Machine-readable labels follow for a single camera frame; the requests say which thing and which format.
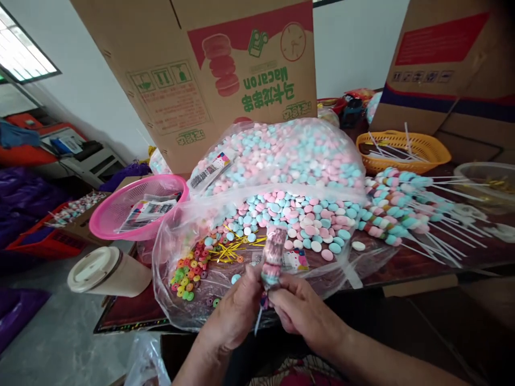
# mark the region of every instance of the clear plastic bowl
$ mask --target clear plastic bowl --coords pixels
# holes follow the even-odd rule
[[[496,162],[470,162],[454,169],[455,176],[464,176],[473,182],[504,180],[515,189],[515,165]],[[486,186],[456,185],[458,190],[481,198],[484,201],[471,201],[474,206],[492,214],[515,212],[515,194],[505,193]]]

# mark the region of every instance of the red box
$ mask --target red box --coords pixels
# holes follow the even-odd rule
[[[53,212],[57,213],[67,205],[68,203],[64,203],[58,206]],[[65,234],[60,229],[53,230],[46,238],[37,243],[21,245],[27,235],[40,230],[46,222],[52,219],[53,216],[51,214],[47,215],[27,232],[22,233],[16,241],[9,244],[6,250],[29,254],[46,260],[61,260],[80,254],[87,243],[79,238]]]

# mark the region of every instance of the tiled floor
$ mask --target tiled floor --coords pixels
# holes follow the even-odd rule
[[[102,296],[68,289],[68,272],[80,257],[0,278],[0,287],[52,293],[3,352],[0,385],[108,386],[126,373],[134,333],[94,336]]]

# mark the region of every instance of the window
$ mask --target window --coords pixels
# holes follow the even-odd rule
[[[0,4],[0,65],[19,83],[27,83],[60,74],[52,62],[27,36]],[[5,79],[0,76],[0,83]]]

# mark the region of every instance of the person's left hand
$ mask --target person's left hand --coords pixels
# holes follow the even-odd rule
[[[212,350],[231,352],[237,348],[256,320],[263,293],[260,267],[247,265],[245,271],[198,333]]]

